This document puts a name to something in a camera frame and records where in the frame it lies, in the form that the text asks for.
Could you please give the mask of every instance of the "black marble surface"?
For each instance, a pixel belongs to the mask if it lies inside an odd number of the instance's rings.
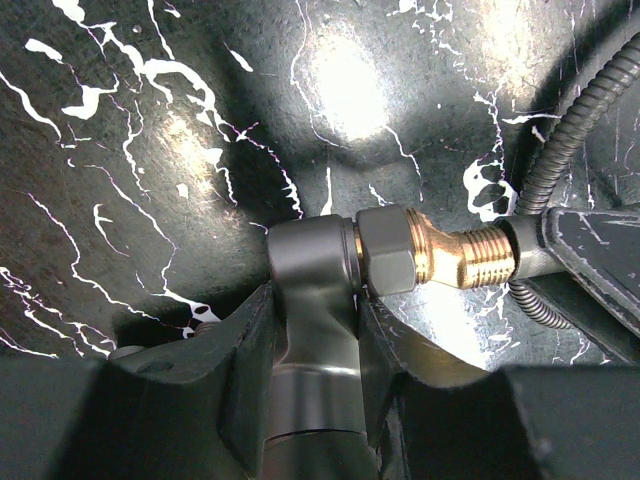
[[[387,203],[446,230],[513,207],[580,86],[638,30],[614,0],[0,3],[0,354],[106,355],[224,318],[265,231]],[[639,201],[639,88],[556,204]],[[506,287],[385,299],[485,368],[601,363]]]

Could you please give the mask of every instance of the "brass fitting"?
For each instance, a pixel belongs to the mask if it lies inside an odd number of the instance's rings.
[[[516,269],[506,234],[496,227],[444,233],[422,213],[407,210],[415,251],[416,282],[438,282],[460,289],[507,282]]]

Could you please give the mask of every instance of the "brass elbow fitting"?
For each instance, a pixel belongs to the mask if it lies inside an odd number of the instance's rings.
[[[460,289],[498,285],[514,274],[516,260],[506,234],[496,227],[444,233],[422,213],[406,211],[414,247],[416,283]]]

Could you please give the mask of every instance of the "braided metal hose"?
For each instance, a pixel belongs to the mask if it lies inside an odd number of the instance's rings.
[[[578,149],[594,130],[611,105],[640,78],[640,33],[589,82],[575,99],[545,144],[540,156],[525,178],[515,213],[541,213]],[[559,313],[547,306],[538,295],[521,282],[510,282],[511,294],[522,311],[533,321],[551,328],[571,328]]]

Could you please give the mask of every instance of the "mounting nut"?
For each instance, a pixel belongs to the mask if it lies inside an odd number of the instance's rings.
[[[416,287],[416,263],[411,228],[398,205],[358,212],[364,271],[376,296],[411,292]]]

